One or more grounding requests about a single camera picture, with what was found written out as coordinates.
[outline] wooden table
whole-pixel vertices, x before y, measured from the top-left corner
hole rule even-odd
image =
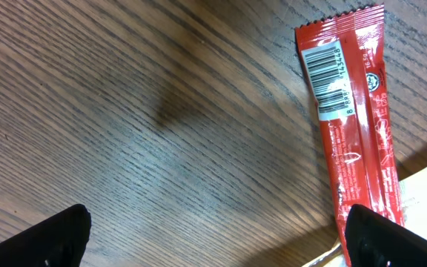
[[[0,0],[0,242],[80,202],[84,266],[299,266],[329,249],[294,28],[361,4]],[[427,166],[427,4],[385,8],[404,178]]]

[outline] white barcode label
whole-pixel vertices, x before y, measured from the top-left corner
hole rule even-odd
[[[319,120],[354,115],[354,97],[340,41],[304,50],[302,59],[318,103]]]

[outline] halal logo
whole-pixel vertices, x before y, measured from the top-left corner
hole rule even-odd
[[[367,83],[368,83],[368,90],[370,92],[373,92],[378,88],[378,85],[380,85],[380,80],[378,79],[377,75],[373,73],[367,73]]]

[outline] red packet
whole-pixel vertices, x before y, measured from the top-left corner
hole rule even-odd
[[[403,225],[383,62],[384,7],[296,29],[316,100],[335,217],[347,264],[345,223],[362,204]]]

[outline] black object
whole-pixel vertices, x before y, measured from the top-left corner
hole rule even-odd
[[[427,266],[427,240],[363,205],[352,206],[345,240],[353,267]]]
[[[0,243],[0,266],[78,267],[90,227],[90,213],[74,205]]]

